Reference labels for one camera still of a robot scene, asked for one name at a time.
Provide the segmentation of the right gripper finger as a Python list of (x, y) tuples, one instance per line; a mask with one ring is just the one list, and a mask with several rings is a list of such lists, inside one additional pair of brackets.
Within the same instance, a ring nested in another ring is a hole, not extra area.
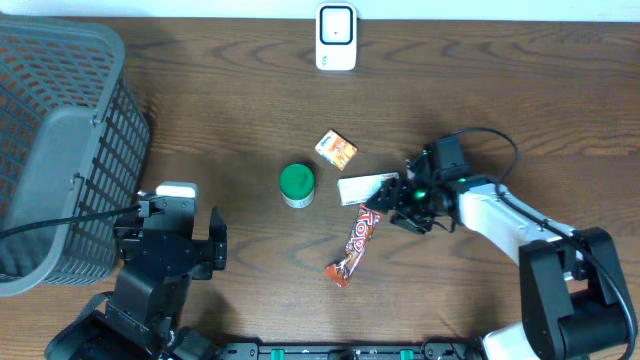
[(396, 225), (402, 229), (405, 229), (414, 234), (424, 235), (430, 231), (430, 227), (424, 227), (415, 221), (413, 221), (410, 217), (404, 215), (401, 212), (396, 212), (390, 219), (390, 222), (393, 225)]
[(390, 178), (385, 180), (381, 187), (365, 202), (365, 206), (381, 213), (388, 213), (396, 208), (399, 203), (400, 180)]

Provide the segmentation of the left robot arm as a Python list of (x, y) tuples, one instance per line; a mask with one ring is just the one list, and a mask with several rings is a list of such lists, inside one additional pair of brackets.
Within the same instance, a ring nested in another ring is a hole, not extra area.
[(227, 260), (227, 226), (217, 209), (208, 237), (193, 236), (196, 201), (153, 195), (113, 227), (124, 262), (115, 287), (94, 296), (46, 347), (48, 359), (217, 359), (221, 350), (179, 325), (195, 280)]

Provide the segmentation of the white green box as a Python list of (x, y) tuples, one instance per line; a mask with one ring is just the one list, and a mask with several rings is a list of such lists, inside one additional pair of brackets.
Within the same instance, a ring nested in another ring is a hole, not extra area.
[(342, 206), (350, 206), (366, 202), (389, 179), (398, 179), (397, 172), (342, 178), (337, 181), (337, 188)]

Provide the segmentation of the orange snack bar wrapper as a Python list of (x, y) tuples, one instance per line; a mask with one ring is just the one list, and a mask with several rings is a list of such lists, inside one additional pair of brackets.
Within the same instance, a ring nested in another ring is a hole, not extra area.
[(345, 245), (344, 258), (325, 269), (327, 277), (337, 286), (344, 288), (348, 285), (382, 217), (380, 212), (369, 209), (364, 204), (359, 205), (358, 215)]

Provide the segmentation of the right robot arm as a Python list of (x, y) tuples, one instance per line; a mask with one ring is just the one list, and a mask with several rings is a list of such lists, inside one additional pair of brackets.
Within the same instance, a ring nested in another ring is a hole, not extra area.
[(392, 224), (425, 234), (448, 217), (477, 232), (519, 268), (522, 319), (480, 341), (485, 359), (586, 359), (624, 345), (638, 325), (614, 241), (600, 227), (576, 230), (526, 205), (500, 180), (474, 173), (453, 136), (424, 147), (407, 174), (366, 202)]

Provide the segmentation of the small orange box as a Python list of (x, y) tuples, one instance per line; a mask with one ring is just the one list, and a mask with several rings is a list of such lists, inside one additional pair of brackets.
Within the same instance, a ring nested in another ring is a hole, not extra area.
[(330, 164), (343, 171), (357, 154), (358, 148), (331, 129), (315, 145), (315, 151)]

